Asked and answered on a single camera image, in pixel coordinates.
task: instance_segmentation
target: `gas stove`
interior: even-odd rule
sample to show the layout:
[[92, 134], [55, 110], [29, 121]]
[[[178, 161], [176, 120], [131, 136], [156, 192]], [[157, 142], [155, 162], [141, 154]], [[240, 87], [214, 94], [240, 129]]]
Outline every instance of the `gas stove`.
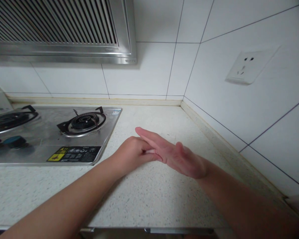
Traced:
[[94, 165], [122, 108], [25, 106], [0, 115], [0, 166]]

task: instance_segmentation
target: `forearm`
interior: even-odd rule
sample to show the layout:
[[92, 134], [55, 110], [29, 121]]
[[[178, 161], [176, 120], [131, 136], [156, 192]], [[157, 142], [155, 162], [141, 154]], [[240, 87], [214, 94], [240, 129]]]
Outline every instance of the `forearm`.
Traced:
[[207, 160], [206, 167], [197, 182], [239, 238], [293, 238], [299, 231], [296, 219]]
[[108, 189], [122, 175], [112, 158], [44, 202], [0, 238], [55, 238], [74, 236]]

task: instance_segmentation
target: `tiled wall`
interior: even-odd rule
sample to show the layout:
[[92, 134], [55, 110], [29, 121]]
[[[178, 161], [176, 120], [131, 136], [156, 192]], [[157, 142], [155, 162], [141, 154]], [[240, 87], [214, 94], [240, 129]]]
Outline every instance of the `tiled wall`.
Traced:
[[[134, 0], [137, 65], [0, 63], [13, 97], [182, 100], [286, 195], [299, 194], [299, 0]], [[249, 86], [241, 50], [280, 48]]]
[[[249, 86], [225, 82], [241, 50], [280, 46]], [[299, 194], [299, 1], [215, 0], [184, 101], [288, 196]]]
[[213, 0], [134, 0], [137, 65], [0, 62], [11, 97], [182, 100]]

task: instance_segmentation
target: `electrical outlet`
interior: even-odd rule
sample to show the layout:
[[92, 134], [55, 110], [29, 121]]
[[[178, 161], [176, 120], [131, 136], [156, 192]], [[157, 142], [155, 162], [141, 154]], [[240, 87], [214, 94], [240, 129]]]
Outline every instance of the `electrical outlet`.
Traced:
[[225, 81], [241, 85], [252, 84], [274, 56], [277, 49], [278, 47], [271, 47], [258, 51], [242, 51]]

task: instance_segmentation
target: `range hood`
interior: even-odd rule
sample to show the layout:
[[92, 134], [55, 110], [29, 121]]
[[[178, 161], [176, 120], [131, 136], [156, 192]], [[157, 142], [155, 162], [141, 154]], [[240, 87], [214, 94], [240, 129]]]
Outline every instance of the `range hood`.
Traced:
[[0, 61], [136, 64], [133, 0], [0, 0]]

